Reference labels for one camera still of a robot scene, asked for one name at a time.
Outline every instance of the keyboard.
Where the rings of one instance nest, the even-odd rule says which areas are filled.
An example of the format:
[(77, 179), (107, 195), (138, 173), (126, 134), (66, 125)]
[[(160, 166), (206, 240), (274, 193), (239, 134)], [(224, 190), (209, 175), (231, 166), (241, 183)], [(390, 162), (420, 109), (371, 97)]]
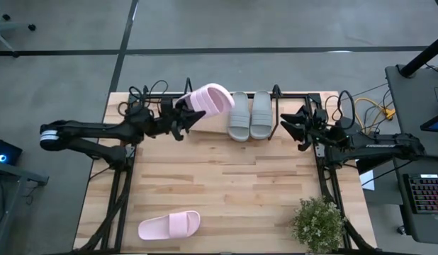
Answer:
[(438, 174), (404, 174), (414, 213), (438, 214)]

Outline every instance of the slide sandal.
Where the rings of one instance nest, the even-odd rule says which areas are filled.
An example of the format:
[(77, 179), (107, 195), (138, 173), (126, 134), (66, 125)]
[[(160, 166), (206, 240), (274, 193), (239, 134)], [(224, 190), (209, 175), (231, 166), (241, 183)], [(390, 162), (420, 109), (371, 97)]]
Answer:
[(191, 110), (205, 111), (203, 118), (226, 113), (235, 106), (230, 92), (219, 84), (206, 84), (182, 96), (177, 102), (182, 100)]
[(268, 138), (273, 127), (271, 96), (267, 91), (257, 91), (252, 104), (250, 136), (257, 140)]
[(235, 141), (246, 142), (249, 139), (250, 113), (247, 95), (244, 92), (233, 94), (235, 107), (230, 111), (228, 135)]
[(176, 212), (139, 224), (139, 237), (143, 240), (186, 238), (200, 226), (200, 215), (196, 211)]

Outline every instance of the black pole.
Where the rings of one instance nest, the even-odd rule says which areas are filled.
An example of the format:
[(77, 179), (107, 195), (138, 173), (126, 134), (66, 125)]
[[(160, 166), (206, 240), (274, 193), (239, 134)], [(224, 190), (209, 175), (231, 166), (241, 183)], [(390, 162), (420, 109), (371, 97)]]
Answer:
[(438, 55), (438, 39), (434, 41), (429, 47), (427, 47), (427, 49), (422, 51), (418, 56), (416, 56), (413, 60), (411, 60), (411, 62), (405, 65), (400, 70), (400, 74), (405, 78), (410, 77), (436, 55)]

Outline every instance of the potted plant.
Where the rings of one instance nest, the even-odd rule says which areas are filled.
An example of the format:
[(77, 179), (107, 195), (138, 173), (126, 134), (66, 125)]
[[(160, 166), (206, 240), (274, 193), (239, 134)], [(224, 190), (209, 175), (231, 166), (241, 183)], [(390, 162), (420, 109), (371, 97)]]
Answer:
[(325, 198), (301, 199), (301, 209), (295, 211), (291, 221), (292, 236), (307, 244), (310, 252), (329, 253), (342, 244), (344, 222), (340, 210)]

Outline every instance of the wooden tabletop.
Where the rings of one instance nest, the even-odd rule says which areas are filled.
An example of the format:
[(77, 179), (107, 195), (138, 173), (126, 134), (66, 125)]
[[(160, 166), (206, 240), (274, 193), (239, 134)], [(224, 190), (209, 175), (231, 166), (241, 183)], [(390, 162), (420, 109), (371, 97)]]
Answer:
[[(337, 95), (335, 91), (319, 93), (323, 105), (329, 95)], [(127, 100), (128, 93), (112, 93), (104, 122), (121, 122), (116, 108)], [(329, 113), (336, 102), (334, 98), (328, 101)], [(295, 113), (303, 103), (301, 99), (281, 99), (280, 113)], [(99, 142), (107, 146), (119, 143)], [(91, 174), (106, 167), (104, 161), (96, 161)], [(346, 167), (337, 175), (348, 219), (375, 247), (356, 169)], [(112, 179), (110, 170), (89, 183), (74, 248), (88, 241), (106, 215)], [(288, 223), (301, 198), (318, 196), (312, 149), (299, 152), (297, 142), (281, 126), (271, 141), (235, 142), (226, 134), (199, 131), (185, 135), (182, 142), (172, 135), (146, 137), (137, 149), (121, 252), (305, 252), (307, 246), (291, 237)], [(143, 220), (184, 210), (201, 215), (201, 226), (192, 237), (151, 242), (138, 237), (137, 226)]]

